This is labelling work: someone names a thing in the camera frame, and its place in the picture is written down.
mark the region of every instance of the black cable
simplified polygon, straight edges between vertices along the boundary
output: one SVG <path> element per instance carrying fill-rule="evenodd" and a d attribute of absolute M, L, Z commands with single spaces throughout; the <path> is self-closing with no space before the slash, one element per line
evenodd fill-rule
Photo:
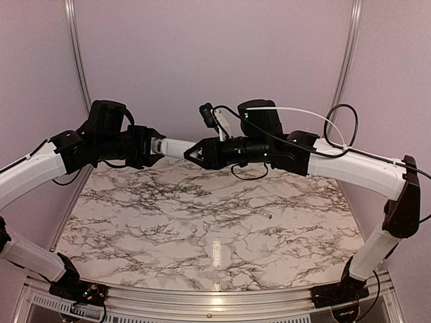
<path fill-rule="evenodd" d="M 111 168 L 126 168 L 127 167 L 127 165 L 114 165 L 114 164 L 111 164 L 109 161 L 106 161 L 106 160 L 102 160 L 102 162 L 104 162 L 106 165 L 108 165 Z"/>
<path fill-rule="evenodd" d="M 103 323 L 105 322 L 106 319 L 106 305 L 103 303 L 103 317 L 102 319 L 99 321 L 99 323 Z"/>
<path fill-rule="evenodd" d="M 45 139 L 43 142 L 41 142 L 40 145 L 30 153 L 30 157 L 32 157 L 35 153 L 37 153 L 40 150 L 40 148 L 42 148 L 42 146 L 47 142 L 48 142 L 48 139 Z"/>
<path fill-rule="evenodd" d="M 240 177 L 240 176 L 236 175 L 235 171 L 234 171 L 234 168 L 235 168 L 235 166 L 239 166 L 239 164 L 233 165 L 230 168 L 230 171 L 231 171 L 231 173 L 232 173 L 233 176 L 235 176 L 236 178 L 239 178 L 240 180 L 261 180 L 262 178 L 266 177 L 266 175 L 268 175 L 268 171 L 269 171 L 267 163 L 263 163 L 263 165 L 265 166 L 265 168 L 266 168 L 267 171 L 263 175 L 260 175 L 259 177 L 254 177 L 254 178 L 244 178 L 244 177 Z"/>
<path fill-rule="evenodd" d="M 230 138 L 230 135 L 228 134 L 228 132 L 225 130 L 225 128 L 223 128 L 223 126 L 220 124 L 220 122 L 218 121 L 218 119 L 216 118 L 216 114 L 214 113 L 214 111 L 216 110 L 216 108 L 213 108 L 212 110 L 211 110 L 211 114 L 213 115 L 213 117 L 214 117 L 214 120 L 215 120 L 215 123 L 217 124 L 217 127 L 219 127 L 222 131 L 223 131 L 223 133 L 225 134 L 225 136 L 226 136 L 226 138 L 227 139 L 229 139 Z"/>
<path fill-rule="evenodd" d="M 320 152 L 315 151 L 315 150 L 307 149 L 307 148 L 301 147 L 301 146 L 299 146 L 299 145 L 297 145 L 297 144 L 295 144 L 295 143 L 293 143 L 293 142 L 290 142 L 290 141 L 286 141 L 286 140 L 284 140 L 284 139 L 281 139 L 281 138 L 279 138 L 279 137 L 277 137 L 277 136 L 273 135 L 272 133 L 268 133 L 267 131 L 265 131 L 265 130 L 263 130 L 262 128 L 260 128 L 260 127 L 258 127 L 257 125 L 255 125 L 253 122 L 251 122 L 251 121 L 247 120 L 246 118 L 241 117 L 239 114 L 237 114 L 235 111 L 233 111 L 231 108 L 229 108 L 229 107 L 227 107 L 227 106 L 216 106 L 215 108 L 216 108 L 216 109 L 224 109 L 224 110 L 227 110 L 228 112 L 230 112 L 231 114 L 233 114 L 236 118 L 240 119 L 241 121 L 244 121 L 244 122 L 248 123 L 248 124 L 249 124 L 249 125 L 251 125 L 253 128 L 255 128 L 255 129 L 259 130 L 261 133 L 263 133 L 264 135 L 267 135 L 268 137 L 271 137 L 272 139 L 275 139 L 275 140 L 277 140 L 277 141 L 280 141 L 280 142 L 282 142 L 282 143 L 285 143 L 286 145 L 289 145 L 289 146 L 292 146 L 292 147 L 296 147 L 296 148 L 302 149 L 302 150 L 307 151 L 307 152 L 309 152 L 309 153 L 313 153 L 313 154 L 318 155 L 318 156 L 322 156 L 322 157 L 326 157 L 326 158 L 340 158 L 340 157 L 343 157 L 345 154 L 347 154 L 347 153 L 350 151 L 350 149 L 346 149 L 346 150 L 345 150 L 345 151 L 343 151 L 342 153 L 338 153 L 337 155 L 331 155 L 331 154 L 328 154 L 328 153 L 320 153 Z"/>
<path fill-rule="evenodd" d="M 68 181 L 68 182 L 66 182 L 66 183 L 60 183 L 60 182 L 57 182 L 56 180 L 53 180 L 53 182 L 55 183 L 55 184 L 57 184 L 57 185 L 59 185 L 59 186 L 67 186 L 67 185 L 70 185 L 70 184 L 72 184 L 76 179 L 77 179 L 77 177 L 79 176 L 79 173 L 82 171 L 82 168 L 80 169 L 80 170 L 78 170 L 77 171 L 77 173 L 76 173 L 76 175 L 70 180 L 70 181 Z"/>
<path fill-rule="evenodd" d="M 78 128 L 78 129 L 76 129 L 76 133 L 78 134 L 78 135 L 82 135 L 82 133 L 84 132 L 84 130 L 86 129 L 86 125 L 87 125 L 87 123 L 88 123 L 88 120 L 85 120 L 84 121 L 84 123 L 83 124 L 81 124 L 81 126 Z"/>
<path fill-rule="evenodd" d="M 328 112 L 328 114 L 326 115 L 326 119 L 330 119 L 331 116 L 332 116 L 332 114 L 335 111 L 337 111 L 338 109 L 340 109 L 340 108 L 349 108 L 353 112 L 353 114 L 355 116 L 355 130 L 353 131 L 352 139 L 350 140 L 350 143 L 349 143 L 349 147 L 351 147 L 351 146 L 353 146 L 353 144 L 354 144 L 354 142 L 356 140 L 356 135 L 358 134 L 358 127 L 359 127 L 359 116 L 358 116 L 358 113 L 356 112 L 356 109 L 353 106 L 351 106 L 350 104 L 341 103 L 341 104 L 338 104 L 338 105 L 334 106 Z M 329 145 L 331 145 L 332 147 L 334 147 L 334 148 L 343 149 L 342 146 L 336 145 L 336 144 L 334 144 L 333 142 L 331 142 L 329 140 L 329 138 L 328 138 L 328 132 L 327 132 L 328 124 L 329 124 L 329 122 L 327 120 L 325 120 L 325 123 L 323 125 L 323 136 L 324 136 L 326 142 Z"/>
<path fill-rule="evenodd" d="M 53 282 L 50 281 L 49 279 L 47 279 L 44 275 L 39 274 L 39 276 L 41 276 L 45 281 L 47 281 L 48 283 L 52 284 Z"/>
<path fill-rule="evenodd" d="M 331 117 L 331 115 L 332 115 L 332 114 L 333 114 L 337 109 L 342 108 L 342 107 L 349 108 L 349 109 L 354 113 L 354 116 L 355 116 L 355 130 L 354 130 L 354 134 L 353 134 L 353 136 L 352 136 L 352 140 L 351 140 L 351 141 L 350 141 L 350 143 L 349 143 L 349 147 L 351 147 L 351 146 L 353 145 L 353 143 L 354 143 L 355 139 L 356 139 L 356 135 L 358 134 L 358 113 L 356 112 L 355 108 L 354 108 L 353 106 L 349 105 L 349 104 L 344 104 L 344 103 L 342 103 L 342 104 L 338 104 L 338 105 L 334 106 L 334 107 L 329 111 L 329 113 L 328 113 L 328 115 L 327 115 L 326 117 L 327 117 L 327 119 L 329 119 L 329 118 Z M 327 134 L 327 125 L 328 125 L 328 122 L 327 122 L 327 121 L 325 121 L 325 125 L 324 125 L 324 127 L 323 127 L 323 136 L 324 136 L 324 138 L 325 138 L 326 142 L 327 142 L 330 146 L 332 146 L 332 147 L 334 147 L 334 148 L 343 149 L 343 147 L 341 147 L 341 146 L 339 146 L 339 145 L 336 145 L 336 144 L 334 144 L 332 141 L 330 141 L 330 140 L 329 140 L 329 138 L 328 138 L 328 134 Z M 373 154 L 371 154 L 371 153 L 366 153 L 365 151 L 360 151 L 360 150 L 353 149 L 353 148 L 349 148 L 349 151 L 350 151 L 350 152 L 352 152 L 352 153 L 357 153 L 357 154 L 359 154 L 359 155 L 363 155 L 363 156 L 366 156 L 366 157 L 369 157 L 369 158 L 372 158 L 372 159 L 378 160 L 378 161 L 380 161 L 380 162 L 382 161 L 382 162 L 385 162 L 385 163 L 388 163 L 388 164 L 393 164 L 393 163 L 394 163 L 394 162 L 393 162 L 393 160 L 391 160 L 391 159 L 384 158 L 384 157 L 381 157 L 381 156 L 375 156 L 375 155 L 373 155 Z M 419 174 L 422 174 L 422 175 L 424 175 L 425 177 L 427 177 L 427 178 L 429 178 L 429 179 L 431 180 L 431 175 L 429 175 L 427 172 L 424 172 L 423 170 L 420 170 L 419 168 L 411 167 L 411 166 L 409 166 L 409 165 L 405 165 L 405 164 L 397 163 L 397 162 L 395 163 L 395 165 L 396 165 L 396 166 L 403 167 L 403 168 L 406 168 L 406 169 L 413 170 L 413 171 L 415 171 L 415 172 L 418 172 Z M 420 221 L 419 221 L 419 223 L 423 223 L 423 222 L 425 222 L 425 221 L 427 221 L 427 220 L 429 220 L 429 219 L 431 219 L 431 214 L 430 214 L 429 216 L 427 216 L 427 217 L 423 218 L 422 220 L 420 220 Z"/>
<path fill-rule="evenodd" d="M 31 153 L 30 153 L 30 157 L 32 157 L 35 153 L 37 153 L 39 150 L 40 150 L 40 148 L 42 148 L 42 146 L 45 144 L 45 143 L 47 143 L 48 142 L 48 139 L 45 139 L 34 151 L 32 151 Z M 19 160 L 17 160 L 17 161 L 15 161 L 15 162 L 13 162 L 12 164 L 10 164 L 10 165 L 8 165 L 8 166 L 6 166 L 6 167 L 4 167 L 4 168 L 1 168 L 0 169 L 0 174 L 1 173 L 4 173 L 4 172 L 6 172 L 7 170 L 10 170 L 11 168 L 13 168 L 13 167 L 15 167 L 15 166 L 17 166 L 17 165 L 19 165 L 20 163 L 22 163 L 22 162 L 24 162 L 24 161 L 26 161 L 27 160 L 27 157 L 23 157 L 23 158 L 20 158 Z"/>
<path fill-rule="evenodd" d="M 331 115 L 332 115 L 332 113 L 334 113 L 338 108 L 341 108 L 341 107 L 347 107 L 347 108 L 349 108 L 349 109 L 354 113 L 354 116 L 355 116 L 355 130 L 354 130 L 354 134 L 353 134 L 353 136 L 352 136 L 352 140 L 350 141 L 350 144 L 349 144 L 349 146 L 351 146 L 351 145 L 354 143 L 354 141 L 355 141 L 355 139 L 356 139 L 356 135 L 357 135 L 357 133 L 358 133 L 358 123 L 359 123 L 359 122 L 358 122 L 358 113 L 356 112 L 355 108 L 354 108 L 353 106 L 350 106 L 349 104 L 338 104 L 337 106 L 333 107 L 333 108 L 329 111 L 328 116 L 331 116 Z M 348 152 L 352 152 L 352 153 L 357 153 L 357 154 L 359 154 L 359 155 L 363 155 L 363 156 L 366 156 L 366 157 L 369 157 L 369 158 L 372 158 L 372 159 L 376 159 L 376 160 L 379 160 L 379 161 L 382 161 L 382 162 L 386 162 L 386 163 L 388 163 L 388 164 L 393 164 L 393 160 L 391 160 L 391 159 L 387 159 L 387 158 L 380 157 L 380 156 L 375 156 L 375 155 L 372 155 L 372 154 L 370 154 L 370 153 L 366 153 L 366 152 L 364 152 L 364 151 L 360 151 L 360 150 L 353 149 L 353 148 L 351 148 L 351 147 L 348 147 L 348 148 L 347 148 L 346 150 L 344 150 L 342 153 L 339 153 L 339 154 L 337 154 L 337 155 L 329 155 L 329 154 L 327 154 L 327 153 L 319 153 L 318 151 L 313 151 L 313 150 L 310 150 L 310 149 L 307 149 L 307 148 L 303 148 L 303 147 L 301 147 L 301 146 L 299 146 L 299 145 L 296 145 L 296 144 L 291 143 L 291 142 L 289 142 L 289 141 L 283 140 L 283 139 L 281 139 L 281 138 L 279 138 L 279 137 L 277 137 L 277 136 L 275 136 L 275 135 L 272 135 L 271 133 L 268 133 L 267 131 L 265 131 L 265 130 L 261 129 L 260 127 L 258 127 L 258 126 L 257 126 L 257 125 L 255 125 L 254 123 L 252 123 L 251 121 L 247 120 L 246 118 L 241 117 L 239 114 L 235 113 L 235 111 L 233 111 L 231 108 L 229 108 L 229 107 L 227 107 L 227 106 L 216 106 L 216 107 L 215 107 L 215 109 L 224 109 L 224 110 L 227 110 L 230 114 L 234 115 L 236 118 L 240 119 L 241 121 L 244 121 L 244 122 L 248 123 L 248 124 L 249 124 L 249 125 L 251 125 L 253 128 L 255 128 L 255 129 L 259 130 L 259 131 L 260 131 L 261 133 L 263 133 L 264 135 L 267 135 L 268 137 L 271 137 L 272 139 L 275 139 L 275 140 L 281 141 L 282 143 L 285 143 L 285 144 L 290 145 L 290 146 L 292 146 L 292 147 L 300 148 L 300 149 L 305 150 L 305 151 L 307 151 L 307 152 L 309 152 L 309 153 L 313 153 L 313 154 L 315 154 L 315 155 L 319 155 L 319 156 L 327 157 L 327 158 L 339 158 L 339 157 L 343 157 L 343 156 L 344 156 L 345 154 L 347 154 Z M 323 132 L 324 132 L 324 136 L 325 136 L 325 140 L 326 140 L 326 142 L 328 142 L 328 144 L 330 144 L 332 147 L 336 147 L 336 148 L 339 148 L 339 149 L 343 149 L 343 147 L 341 147 L 341 146 L 339 146 L 339 145 L 336 145 L 336 144 L 332 143 L 332 142 L 329 140 L 329 138 L 328 138 L 328 136 L 327 136 L 327 131 L 326 131 L 326 128 L 327 128 L 326 126 L 327 126 L 327 124 L 328 124 L 328 122 L 325 122 L 325 128 L 324 128 L 324 131 L 323 131 Z M 424 175 L 425 177 L 427 177 L 427 178 L 429 178 L 429 179 L 431 180 L 431 175 L 429 175 L 427 172 L 425 172 L 425 171 L 423 171 L 423 170 L 420 170 L 419 168 L 411 167 L 411 166 L 408 166 L 408 165 L 405 165 L 405 164 L 401 164 L 401 163 L 398 163 L 398 162 L 395 162 L 395 165 L 396 165 L 396 166 L 403 167 L 403 168 L 408 168 L 408 169 L 410 169 L 410 170 L 413 170 L 413 171 L 415 171 L 415 172 L 418 172 L 419 174 L 422 174 L 422 175 Z M 423 218 L 422 220 L 420 220 L 420 221 L 419 221 L 419 223 L 423 223 L 423 222 L 425 222 L 425 221 L 427 221 L 427 220 L 429 220 L 429 219 L 431 219 L 431 215 L 429 215 L 429 216 L 427 216 L 427 217 Z"/>
<path fill-rule="evenodd" d="M 380 279 L 378 278 L 378 275 L 377 275 L 377 273 L 376 273 L 376 271 L 372 271 L 373 273 L 374 273 L 374 276 L 376 276 L 376 279 L 377 279 L 377 286 L 378 286 L 378 289 L 377 289 L 377 296 L 376 296 L 376 298 L 374 299 L 374 302 L 372 302 L 372 304 L 371 304 L 371 306 L 367 309 L 367 311 L 364 313 L 364 315 L 362 315 L 360 318 L 358 318 L 355 322 L 357 323 L 357 322 L 359 322 L 359 321 L 361 321 L 365 316 L 367 316 L 368 315 L 368 313 L 370 313 L 371 312 L 371 310 L 373 309 L 373 307 L 377 304 L 377 301 L 378 301 L 378 298 L 379 298 L 379 296 L 380 296 Z"/>

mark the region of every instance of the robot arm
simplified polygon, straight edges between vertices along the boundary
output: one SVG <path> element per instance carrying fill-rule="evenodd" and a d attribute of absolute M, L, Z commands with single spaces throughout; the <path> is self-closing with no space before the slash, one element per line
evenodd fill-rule
<path fill-rule="evenodd" d="M 414 171 L 415 159 L 405 156 L 403 160 L 391 159 L 393 163 L 389 164 L 379 160 L 379 156 L 372 158 L 370 154 L 365 156 L 353 151 L 338 158 L 311 153 L 338 155 L 343 151 L 311 133 L 294 131 L 289 135 L 283 134 L 274 110 L 247 110 L 250 107 L 272 104 L 275 106 L 271 101 L 254 100 L 241 104 L 238 110 L 243 117 L 259 125 L 259 128 L 294 145 L 287 145 L 282 141 L 280 143 L 242 122 L 241 129 L 246 137 L 223 141 L 207 138 L 192 147 L 191 143 L 157 139 L 153 150 L 172 157 L 178 157 L 184 152 L 185 159 L 208 170 L 218 170 L 231 164 L 245 166 L 249 162 L 267 162 L 272 168 L 301 176 L 334 178 L 387 197 L 383 220 L 376 226 L 364 247 L 347 262 L 340 282 L 312 289 L 312 300 L 317 308 L 367 297 L 369 293 L 366 280 L 372 271 L 391 254 L 402 239 L 411 237 L 419 228 L 420 185 Z M 213 110 L 210 104 L 201 109 L 203 107 Z"/>
<path fill-rule="evenodd" d="M 371 189 L 387 197 L 384 221 L 378 225 L 365 246 L 346 264 L 337 284 L 312 290 L 317 308 L 353 301 L 368 296 L 364 286 L 372 270 L 387 257 L 403 238 L 416 233 L 419 227 L 420 187 L 416 172 L 396 166 L 395 162 L 416 168 L 412 157 L 388 164 L 349 152 L 342 157 L 327 158 L 310 153 L 340 153 L 319 136 L 303 131 L 282 133 L 277 112 L 248 111 L 248 107 L 275 104 L 265 100 L 246 102 L 238 107 L 240 114 L 271 134 L 292 142 L 277 142 L 241 124 L 245 137 L 229 136 L 226 121 L 212 113 L 210 104 L 201 107 L 208 127 L 219 136 L 198 143 L 166 139 L 154 129 L 136 126 L 124 105 L 95 101 L 87 122 L 76 131 L 66 131 L 44 143 L 40 149 L 0 170 L 0 211 L 10 202 L 37 186 L 82 167 L 111 159 L 123 159 L 126 166 L 151 167 L 160 158 L 171 156 L 187 159 L 202 168 L 219 170 L 231 164 L 245 166 L 250 162 L 267 162 L 272 168 L 301 176 L 334 178 Z M 121 132 L 123 117 L 130 125 Z M 93 305 L 102 305 L 106 286 L 81 281 L 67 257 L 45 249 L 13 233 L 0 218 L 0 258 L 29 268 L 52 282 L 50 292 L 64 298 Z"/>

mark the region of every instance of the marble tabletop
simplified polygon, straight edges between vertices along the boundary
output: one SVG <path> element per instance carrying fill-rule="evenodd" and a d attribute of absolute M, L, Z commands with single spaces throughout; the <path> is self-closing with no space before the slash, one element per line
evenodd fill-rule
<path fill-rule="evenodd" d="M 238 169 L 258 176 L 262 164 Z M 57 245 L 83 279 L 246 291 L 338 280 L 364 241 L 334 180 L 164 158 L 92 172 Z"/>

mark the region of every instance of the wire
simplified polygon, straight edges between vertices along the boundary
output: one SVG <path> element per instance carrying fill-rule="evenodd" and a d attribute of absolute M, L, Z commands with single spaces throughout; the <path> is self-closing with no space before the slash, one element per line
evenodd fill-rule
<path fill-rule="evenodd" d="M 255 125 L 253 122 L 247 120 L 246 118 L 241 117 L 239 114 L 237 114 L 235 111 L 233 111 L 231 108 L 229 108 L 227 106 L 216 106 L 215 108 L 216 109 L 227 110 L 230 114 L 233 114 L 236 118 L 240 119 L 241 121 L 244 121 L 244 122 L 248 123 L 253 128 L 259 130 L 261 133 L 263 133 L 264 135 L 267 135 L 268 137 L 271 137 L 272 139 L 275 139 L 277 141 L 285 143 L 286 145 L 302 149 L 302 150 L 307 151 L 309 153 L 313 153 L 313 154 L 318 155 L 318 156 L 327 157 L 327 158 L 340 158 L 340 157 L 343 157 L 345 154 L 347 154 L 350 151 L 350 149 L 347 148 L 342 153 L 338 153 L 338 154 L 332 155 L 332 154 L 328 154 L 328 153 L 320 153 L 320 152 L 312 150 L 312 149 L 307 149 L 307 148 L 299 146 L 299 145 L 297 145 L 297 144 L 295 144 L 295 143 L 293 143 L 291 141 L 286 141 L 286 140 L 284 140 L 282 138 L 279 138 L 279 137 L 273 135 L 272 133 L 269 133 L 269 132 L 263 130 L 262 128 L 260 128 L 257 125 Z"/>
<path fill-rule="evenodd" d="M 73 182 L 75 182 L 75 180 L 77 179 L 77 177 L 79 176 L 79 173 L 81 172 L 81 170 L 82 170 L 82 168 L 80 169 L 80 170 L 78 170 L 77 171 L 77 173 L 76 173 L 76 175 L 70 180 L 70 181 L 68 181 L 68 182 L 66 182 L 66 183 L 60 183 L 60 182 L 57 182 L 56 180 L 53 180 L 53 182 L 55 183 L 55 184 L 57 184 L 57 185 L 59 185 L 59 186 L 67 186 L 67 185 L 70 185 L 70 184 L 72 184 Z"/>
<path fill-rule="evenodd" d="M 102 162 L 104 162 L 106 165 L 108 165 L 111 168 L 126 168 L 127 167 L 127 165 L 114 165 L 114 164 L 111 164 L 109 161 L 106 161 L 106 160 L 102 160 Z"/>
<path fill-rule="evenodd" d="M 355 116 L 355 130 L 354 130 L 354 134 L 353 134 L 353 136 L 352 136 L 352 140 L 351 140 L 351 141 L 350 141 L 350 143 L 349 143 L 349 148 L 350 148 L 349 150 L 350 150 L 352 153 L 357 153 L 357 154 L 359 154 L 359 155 L 363 155 L 363 156 L 366 156 L 366 157 L 369 157 L 369 158 L 372 158 L 372 159 L 376 159 L 376 160 L 378 160 L 378 161 L 380 161 L 380 162 L 382 161 L 382 162 L 386 162 L 386 163 L 388 163 L 388 164 L 395 164 L 396 166 L 400 166 L 400 167 L 403 167 L 403 168 L 406 168 L 406 169 L 409 169 L 409 170 L 413 170 L 413 171 L 415 171 L 415 172 L 418 172 L 418 173 L 419 173 L 419 174 L 421 174 L 421 175 L 424 175 L 425 177 L 427 177 L 428 179 L 430 179 L 430 180 L 431 180 L 431 175 L 429 175 L 427 172 L 425 172 L 425 171 L 423 171 L 423 170 L 420 170 L 419 168 L 411 167 L 411 166 L 409 166 L 409 165 L 405 165 L 405 164 L 398 163 L 398 162 L 395 162 L 395 163 L 394 163 L 394 161 L 393 161 L 393 160 L 391 160 L 391 159 L 384 158 L 384 157 L 381 157 L 381 156 L 376 156 L 376 155 L 373 155 L 373 154 L 371 154 L 371 153 L 366 153 L 365 151 L 360 151 L 360 150 L 357 150 L 357 149 L 353 149 L 353 148 L 352 148 L 352 145 L 354 144 L 354 141 L 355 141 L 355 139 L 356 139 L 356 135 L 358 134 L 358 113 L 356 112 L 355 108 L 354 108 L 353 106 L 351 106 L 351 105 L 349 105 L 349 104 L 345 104 L 345 103 L 338 104 L 338 105 L 334 106 L 334 107 L 329 111 L 329 113 L 328 113 L 328 115 L 327 115 L 327 118 L 329 119 L 329 118 L 331 117 L 331 115 L 332 115 L 336 110 L 338 110 L 339 108 L 343 108 L 343 107 L 349 108 L 349 109 L 354 113 L 354 116 Z M 331 145 L 332 147 L 334 147 L 334 148 L 342 149 L 343 147 L 340 147 L 340 146 L 338 146 L 338 145 L 334 144 L 333 142 L 331 142 L 331 141 L 329 140 L 329 138 L 328 138 L 328 134 L 327 134 L 327 125 L 328 125 L 328 123 L 327 123 L 327 122 L 325 122 L 325 125 L 324 125 L 324 127 L 323 127 L 323 136 L 324 136 L 324 138 L 325 138 L 326 142 L 327 142 L 328 144 L 330 144 L 330 145 Z M 425 222 L 425 221 L 427 221 L 427 220 L 429 220 L 429 219 L 431 219 L 431 214 L 430 214 L 429 216 L 427 216 L 427 217 L 425 217 L 425 218 L 421 219 L 421 220 L 419 221 L 419 224 L 421 224 L 421 223 L 423 223 L 423 222 Z"/>
<path fill-rule="evenodd" d="M 340 147 L 340 146 L 338 146 L 338 145 L 336 145 L 336 144 L 332 143 L 332 142 L 329 140 L 329 138 L 328 138 L 328 132 L 327 132 L 328 123 L 331 123 L 331 125 L 334 127 L 334 124 L 333 124 L 332 122 L 328 122 L 328 120 L 331 118 L 332 114 L 333 114 L 335 111 L 337 111 L 338 109 L 340 109 L 340 108 L 349 108 L 349 109 L 353 112 L 353 114 L 354 114 L 354 116 L 355 116 L 355 130 L 353 131 L 352 139 L 350 140 L 350 143 L 349 143 L 349 147 L 353 146 L 353 144 L 354 144 L 354 142 L 355 142 L 355 140 L 356 140 L 356 135 L 358 134 L 358 128 L 359 128 L 359 116 L 358 116 L 358 112 L 356 111 L 356 109 L 355 109 L 353 106 L 351 106 L 350 104 L 340 103 L 340 104 L 338 104 L 338 105 L 334 106 L 334 107 L 333 107 L 333 108 L 328 112 L 328 114 L 326 115 L 326 118 L 325 118 L 325 119 L 326 119 L 325 124 L 323 125 L 323 136 L 324 136 L 324 138 L 325 138 L 326 142 L 327 142 L 329 145 L 331 145 L 332 147 L 334 147 L 334 148 L 339 148 L 339 149 L 343 149 L 343 147 Z"/>
<path fill-rule="evenodd" d="M 320 119 L 323 119 L 325 121 L 325 124 L 328 124 L 328 123 L 331 124 L 331 126 L 334 127 L 334 129 L 338 132 L 339 136 L 341 137 L 341 140 L 343 141 L 343 146 L 345 146 L 343 134 L 338 129 L 338 127 L 332 121 L 329 120 L 328 116 L 325 118 L 324 116 L 321 116 L 320 114 L 317 114 L 313 111 L 308 111 L 308 110 L 299 109 L 299 108 L 282 107 L 282 106 L 275 106 L 275 107 L 264 106 L 264 107 L 258 107 L 258 108 L 247 108 L 247 110 L 286 110 L 286 111 L 295 111 L 295 112 L 311 114 L 312 116 L 316 116 Z"/>
<path fill-rule="evenodd" d="M 378 278 L 378 275 L 377 275 L 377 273 L 376 273 L 376 271 L 372 271 L 373 273 L 374 273 L 374 276 L 376 276 L 376 279 L 377 279 L 377 286 L 378 286 L 378 289 L 377 289 L 377 296 L 376 296 L 376 298 L 374 299 L 374 302 L 372 302 L 372 304 L 371 304 L 371 306 L 367 309 L 367 311 L 364 313 L 364 315 L 362 315 L 360 318 L 358 318 L 355 322 L 357 323 L 357 322 L 359 322 L 359 321 L 361 321 L 365 316 L 367 316 L 368 315 L 368 313 L 370 313 L 371 312 L 371 310 L 373 309 L 373 307 L 377 304 L 377 301 L 378 301 L 378 298 L 380 297 L 380 279 Z"/>
<path fill-rule="evenodd" d="M 99 321 L 99 323 L 103 323 L 106 319 L 106 305 L 105 303 L 103 303 L 103 317 L 102 319 Z"/>
<path fill-rule="evenodd" d="M 47 279 L 44 275 L 39 274 L 39 276 L 41 276 L 45 281 L 47 281 L 48 283 L 52 284 L 53 282 L 50 281 L 49 279 Z"/>
<path fill-rule="evenodd" d="M 253 178 L 245 178 L 245 177 L 240 177 L 238 175 L 235 174 L 234 168 L 235 166 L 239 166 L 240 164 L 235 164 L 230 168 L 230 171 L 232 173 L 233 176 L 235 176 L 236 178 L 239 178 L 240 180 L 260 180 L 264 177 L 266 177 L 266 175 L 268 175 L 268 166 L 267 163 L 263 163 L 263 165 L 265 166 L 265 169 L 267 170 L 263 175 L 260 175 L 259 177 L 253 177 Z"/>
<path fill-rule="evenodd" d="M 40 148 L 42 148 L 42 146 L 47 142 L 48 142 L 48 139 L 45 139 L 43 142 L 41 142 L 40 145 L 30 153 L 30 157 L 32 157 L 35 153 L 37 153 L 40 150 Z"/>
<path fill-rule="evenodd" d="M 34 151 L 32 151 L 30 153 L 30 157 L 32 157 L 35 153 L 37 153 L 40 150 L 40 148 L 42 148 L 42 146 L 47 142 L 48 142 L 48 139 L 45 139 Z M 23 158 L 19 158 L 19 160 L 14 161 L 12 164 L 10 164 L 4 168 L 1 168 L 0 174 L 6 172 L 7 170 L 10 170 L 11 168 L 21 164 L 22 162 L 24 162 L 26 160 L 28 160 L 27 156 L 24 156 Z"/>

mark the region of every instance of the vent grille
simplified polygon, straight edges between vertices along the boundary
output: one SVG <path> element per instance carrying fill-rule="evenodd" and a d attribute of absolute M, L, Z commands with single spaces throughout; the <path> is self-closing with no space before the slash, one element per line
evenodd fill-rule
<path fill-rule="evenodd" d="M 103 310 L 96 310 L 95 308 L 78 310 L 75 309 L 73 313 L 70 312 L 71 303 L 62 299 L 57 299 L 48 295 L 35 294 L 33 304 L 48 308 L 50 310 L 61 312 L 63 314 L 72 315 L 77 318 L 85 318 L 92 322 L 99 322 L 103 316 Z M 214 319 L 206 319 L 205 322 L 217 321 Z M 137 316 L 107 313 L 106 323 L 196 323 L 196 321 L 178 321 L 178 320 L 154 320 L 151 318 L 138 318 Z M 241 323 L 311 323 L 310 315 L 290 316 L 288 318 L 279 318 L 277 320 L 249 320 L 241 321 Z"/>

